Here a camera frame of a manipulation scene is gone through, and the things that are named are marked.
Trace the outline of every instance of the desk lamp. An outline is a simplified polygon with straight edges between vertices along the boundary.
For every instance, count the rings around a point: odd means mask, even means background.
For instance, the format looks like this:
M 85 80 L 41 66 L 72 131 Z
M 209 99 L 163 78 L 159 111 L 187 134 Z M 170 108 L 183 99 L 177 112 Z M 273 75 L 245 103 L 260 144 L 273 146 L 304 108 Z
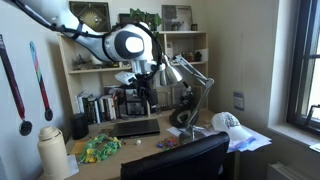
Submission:
M 160 72 L 160 85 L 170 86 L 177 84 L 182 80 L 181 73 L 178 69 L 171 66 L 167 57 L 163 58 L 162 61 L 165 64 L 165 69 Z M 180 64 L 188 73 L 195 76 L 196 79 L 206 88 L 203 95 L 201 96 L 196 108 L 192 111 L 191 115 L 187 119 L 187 128 L 184 132 L 179 135 L 180 144 L 187 144 L 189 142 L 201 139 L 205 137 L 203 133 L 194 129 L 194 124 L 197 122 L 199 117 L 199 111 L 202 107 L 203 102 L 207 99 L 211 86 L 214 83 L 212 78 L 207 78 L 201 74 L 196 68 L 194 68 L 186 59 L 182 56 L 175 56 L 175 61 Z

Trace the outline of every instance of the baseball cap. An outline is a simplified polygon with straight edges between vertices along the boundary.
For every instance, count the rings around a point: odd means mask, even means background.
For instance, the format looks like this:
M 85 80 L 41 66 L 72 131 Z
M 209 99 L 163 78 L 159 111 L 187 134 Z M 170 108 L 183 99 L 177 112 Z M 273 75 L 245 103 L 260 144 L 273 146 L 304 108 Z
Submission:
M 211 123 L 216 131 L 225 131 L 233 141 L 246 140 L 252 137 L 245 129 L 242 128 L 239 120 L 229 112 L 215 114 Z

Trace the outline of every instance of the white wall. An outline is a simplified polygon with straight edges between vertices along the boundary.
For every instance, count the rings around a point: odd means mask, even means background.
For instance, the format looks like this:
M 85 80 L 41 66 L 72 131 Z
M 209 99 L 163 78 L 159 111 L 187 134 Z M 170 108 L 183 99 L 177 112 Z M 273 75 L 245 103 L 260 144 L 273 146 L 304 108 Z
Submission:
M 210 66 L 216 80 L 210 107 L 229 111 L 267 135 L 272 145 L 243 152 L 239 179 L 266 179 L 268 163 L 280 161 L 318 179 L 320 154 L 274 134 L 268 124 L 285 121 L 291 49 L 299 0 L 208 0 Z M 245 111 L 233 108 L 233 91 L 244 94 Z
M 162 4 L 192 5 L 193 20 L 199 30 L 206 31 L 204 0 L 108 0 L 111 25 L 118 21 L 119 13 L 129 13 L 130 8 L 140 8 L 149 13 L 161 15 Z M 33 130 L 28 136 L 19 134 L 20 117 L 12 97 L 3 66 L 0 66 L 0 157 L 7 178 L 10 180 L 37 179 L 42 173 L 41 161 L 37 149 L 39 129 L 54 125 L 60 128 L 65 137 L 70 134 L 69 117 L 71 107 L 61 64 L 60 50 L 56 34 L 35 23 L 16 8 L 0 1 L 0 34 L 4 36 L 18 87 L 26 109 L 26 120 L 32 122 Z M 35 75 L 29 50 L 29 42 L 37 48 L 40 69 L 51 109 L 52 121 L 44 119 L 44 105 Z

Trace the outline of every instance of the water bottle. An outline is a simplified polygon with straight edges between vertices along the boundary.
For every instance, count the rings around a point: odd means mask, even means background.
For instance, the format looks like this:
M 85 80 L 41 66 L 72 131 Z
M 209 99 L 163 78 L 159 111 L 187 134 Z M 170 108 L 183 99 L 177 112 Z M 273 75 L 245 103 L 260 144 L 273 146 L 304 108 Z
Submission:
M 62 132 L 53 126 L 40 129 L 38 150 L 47 180 L 61 180 L 69 176 L 70 167 Z

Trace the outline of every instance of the power outlet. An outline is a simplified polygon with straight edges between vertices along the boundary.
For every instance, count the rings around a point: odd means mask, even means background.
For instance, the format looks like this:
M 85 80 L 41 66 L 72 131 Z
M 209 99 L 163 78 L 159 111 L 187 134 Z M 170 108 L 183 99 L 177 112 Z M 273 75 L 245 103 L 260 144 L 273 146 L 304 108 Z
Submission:
M 233 92 L 233 107 L 244 111 L 244 97 L 241 92 Z

